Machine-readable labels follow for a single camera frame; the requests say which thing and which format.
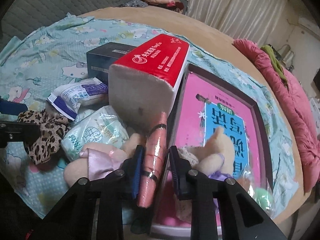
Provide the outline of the orange towel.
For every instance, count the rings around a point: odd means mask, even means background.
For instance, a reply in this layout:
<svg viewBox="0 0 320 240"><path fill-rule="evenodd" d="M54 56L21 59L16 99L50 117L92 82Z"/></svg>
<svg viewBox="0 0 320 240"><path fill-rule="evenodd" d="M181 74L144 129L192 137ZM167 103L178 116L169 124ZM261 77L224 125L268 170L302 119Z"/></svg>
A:
<svg viewBox="0 0 320 240"><path fill-rule="evenodd" d="M167 114L161 112L152 123L146 140L143 170L140 175L137 205L149 208L152 205L158 181L164 167L167 152Z"/></svg>

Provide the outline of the plush bear pink bow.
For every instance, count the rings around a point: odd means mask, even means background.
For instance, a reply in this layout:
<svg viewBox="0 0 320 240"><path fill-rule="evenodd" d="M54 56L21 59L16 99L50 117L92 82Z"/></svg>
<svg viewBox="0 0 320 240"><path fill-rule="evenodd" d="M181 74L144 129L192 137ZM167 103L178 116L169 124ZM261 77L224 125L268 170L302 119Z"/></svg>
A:
<svg viewBox="0 0 320 240"><path fill-rule="evenodd" d="M68 186L85 177L90 181L105 178L121 167L122 163L133 157L138 145L145 146L143 135L134 133L120 148L110 144L89 142L79 153L79 158L71 161L65 168L63 177Z"/></svg>

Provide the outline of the leopard print scrunchie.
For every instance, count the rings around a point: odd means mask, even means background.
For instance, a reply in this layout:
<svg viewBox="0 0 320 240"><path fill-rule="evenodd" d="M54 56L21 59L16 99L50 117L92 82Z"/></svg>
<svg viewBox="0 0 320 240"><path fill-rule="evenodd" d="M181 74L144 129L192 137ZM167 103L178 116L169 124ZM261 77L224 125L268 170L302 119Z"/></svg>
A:
<svg viewBox="0 0 320 240"><path fill-rule="evenodd" d="M63 137L70 129L69 120L62 114L27 110L18 115L17 121L39 126L40 135L35 142L25 142L24 148L34 165L48 162L59 152Z"/></svg>

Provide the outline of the green tissue pack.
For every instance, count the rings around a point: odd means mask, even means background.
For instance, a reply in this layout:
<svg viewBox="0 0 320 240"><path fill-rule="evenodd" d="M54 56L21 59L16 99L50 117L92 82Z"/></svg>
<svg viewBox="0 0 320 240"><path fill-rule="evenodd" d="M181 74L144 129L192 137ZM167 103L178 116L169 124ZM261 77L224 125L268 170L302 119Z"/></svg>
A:
<svg viewBox="0 0 320 240"><path fill-rule="evenodd" d="M129 135L112 106L103 106L75 124L63 137L61 147L69 161L79 158L85 144L98 142L120 148Z"/></svg>

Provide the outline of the white purple packet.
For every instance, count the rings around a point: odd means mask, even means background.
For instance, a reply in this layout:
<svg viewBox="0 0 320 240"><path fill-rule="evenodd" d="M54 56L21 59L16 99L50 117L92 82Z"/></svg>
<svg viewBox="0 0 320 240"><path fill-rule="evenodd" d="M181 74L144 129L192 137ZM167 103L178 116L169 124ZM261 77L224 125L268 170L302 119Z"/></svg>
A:
<svg viewBox="0 0 320 240"><path fill-rule="evenodd" d="M81 106L108 101L108 86L96 77L57 87L47 101L62 115L74 121Z"/></svg>

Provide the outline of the pink sponge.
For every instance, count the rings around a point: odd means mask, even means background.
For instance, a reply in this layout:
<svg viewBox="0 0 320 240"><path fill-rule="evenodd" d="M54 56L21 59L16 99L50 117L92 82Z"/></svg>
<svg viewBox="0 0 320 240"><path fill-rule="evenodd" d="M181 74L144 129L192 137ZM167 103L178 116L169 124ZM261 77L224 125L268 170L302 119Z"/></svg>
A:
<svg viewBox="0 0 320 240"><path fill-rule="evenodd" d="M255 181L254 173L250 166L245 166L240 174L240 177L236 180L242 188L253 198L257 198L258 184Z"/></svg>

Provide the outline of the green sponge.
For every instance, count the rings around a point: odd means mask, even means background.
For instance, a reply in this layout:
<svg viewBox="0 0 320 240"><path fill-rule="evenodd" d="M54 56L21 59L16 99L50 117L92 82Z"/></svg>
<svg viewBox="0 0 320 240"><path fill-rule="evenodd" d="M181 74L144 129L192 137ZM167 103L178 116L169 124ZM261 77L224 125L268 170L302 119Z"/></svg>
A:
<svg viewBox="0 0 320 240"><path fill-rule="evenodd" d="M264 185L259 186L255 181L250 181L248 194L269 217L273 217L275 212L274 197L267 179L264 182Z"/></svg>

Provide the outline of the plush bear purple bow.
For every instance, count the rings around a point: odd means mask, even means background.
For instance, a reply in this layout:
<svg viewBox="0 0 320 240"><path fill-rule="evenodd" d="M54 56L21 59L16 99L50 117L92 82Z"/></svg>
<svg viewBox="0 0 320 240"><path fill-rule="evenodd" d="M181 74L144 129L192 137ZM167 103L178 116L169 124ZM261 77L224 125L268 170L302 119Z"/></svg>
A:
<svg viewBox="0 0 320 240"><path fill-rule="evenodd" d="M234 145L230 137L225 135L224 130L222 126L218 126L204 146L190 149L199 161L196 169L207 176L215 172L233 174Z"/></svg>

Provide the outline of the white floral scrunchie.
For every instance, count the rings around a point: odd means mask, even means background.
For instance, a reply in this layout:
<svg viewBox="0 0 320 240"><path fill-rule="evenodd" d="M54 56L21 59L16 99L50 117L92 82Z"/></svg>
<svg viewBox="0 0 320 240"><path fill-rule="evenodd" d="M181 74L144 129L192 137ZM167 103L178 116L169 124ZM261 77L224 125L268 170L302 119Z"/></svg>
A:
<svg viewBox="0 0 320 240"><path fill-rule="evenodd" d="M192 198L194 191L188 172L191 164L188 159L184 159L180 150L172 146L170 150L170 166L173 178L175 193L176 216L181 221L191 223Z"/></svg>

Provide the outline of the dark shallow tray box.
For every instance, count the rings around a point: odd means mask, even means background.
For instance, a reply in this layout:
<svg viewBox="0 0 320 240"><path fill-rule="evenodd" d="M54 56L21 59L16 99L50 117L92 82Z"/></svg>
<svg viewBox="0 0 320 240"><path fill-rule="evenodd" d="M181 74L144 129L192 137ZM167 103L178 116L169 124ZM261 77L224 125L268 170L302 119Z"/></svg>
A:
<svg viewBox="0 0 320 240"><path fill-rule="evenodd" d="M273 190L271 154L258 104L218 76L189 64L168 118L168 145L203 146L217 126L233 142L233 177L250 166L256 183Z"/></svg>

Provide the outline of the pink blue book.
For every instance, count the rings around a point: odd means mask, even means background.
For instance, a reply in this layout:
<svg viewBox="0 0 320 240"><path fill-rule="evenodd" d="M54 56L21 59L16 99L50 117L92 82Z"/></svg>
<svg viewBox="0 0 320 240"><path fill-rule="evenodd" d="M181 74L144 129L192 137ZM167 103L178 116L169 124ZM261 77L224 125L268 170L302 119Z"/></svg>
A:
<svg viewBox="0 0 320 240"><path fill-rule="evenodd" d="M263 121L245 93L215 75L188 72L174 123L172 143L192 168L246 189L265 186Z"/></svg>

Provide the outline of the red white tissue pack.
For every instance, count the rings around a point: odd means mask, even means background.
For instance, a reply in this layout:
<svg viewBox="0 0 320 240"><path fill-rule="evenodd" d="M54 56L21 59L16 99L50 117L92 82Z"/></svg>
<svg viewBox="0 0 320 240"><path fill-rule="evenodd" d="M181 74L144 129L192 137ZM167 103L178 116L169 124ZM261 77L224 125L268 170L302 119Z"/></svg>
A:
<svg viewBox="0 0 320 240"><path fill-rule="evenodd" d="M174 106L190 45L159 34L112 63L108 70L109 104L137 131L148 131Z"/></svg>

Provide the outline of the dark blue box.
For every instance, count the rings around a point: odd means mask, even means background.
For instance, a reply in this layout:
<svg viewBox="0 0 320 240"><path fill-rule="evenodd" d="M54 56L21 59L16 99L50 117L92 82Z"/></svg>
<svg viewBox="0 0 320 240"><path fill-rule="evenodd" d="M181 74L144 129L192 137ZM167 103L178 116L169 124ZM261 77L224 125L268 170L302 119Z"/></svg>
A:
<svg viewBox="0 0 320 240"><path fill-rule="evenodd" d="M108 70L110 65L135 48L136 46L108 42L88 51L86 53L88 77L96 77L108 85Z"/></svg>

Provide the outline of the green garment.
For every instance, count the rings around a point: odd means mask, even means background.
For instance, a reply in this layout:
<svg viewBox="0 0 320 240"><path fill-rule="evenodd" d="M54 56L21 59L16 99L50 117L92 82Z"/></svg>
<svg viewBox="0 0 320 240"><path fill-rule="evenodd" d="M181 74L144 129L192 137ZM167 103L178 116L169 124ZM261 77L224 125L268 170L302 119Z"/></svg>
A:
<svg viewBox="0 0 320 240"><path fill-rule="evenodd" d="M279 63L278 59L276 58L276 55L274 54L272 47L269 45L263 45L260 49L263 50L269 56L272 67L279 75L282 83L287 87L287 78L284 74L284 70L281 64Z"/></svg>

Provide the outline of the white curtain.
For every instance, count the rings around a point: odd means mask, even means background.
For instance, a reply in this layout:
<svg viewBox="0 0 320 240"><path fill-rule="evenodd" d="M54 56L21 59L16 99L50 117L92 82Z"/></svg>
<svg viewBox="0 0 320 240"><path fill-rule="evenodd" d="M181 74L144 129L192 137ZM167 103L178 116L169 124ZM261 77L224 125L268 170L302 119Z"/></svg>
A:
<svg viewBox="0 0 320 240"><path fill-rule="evenodd" d="M288 0L187 0L187 15L236 39L264 45Z"/></svg>

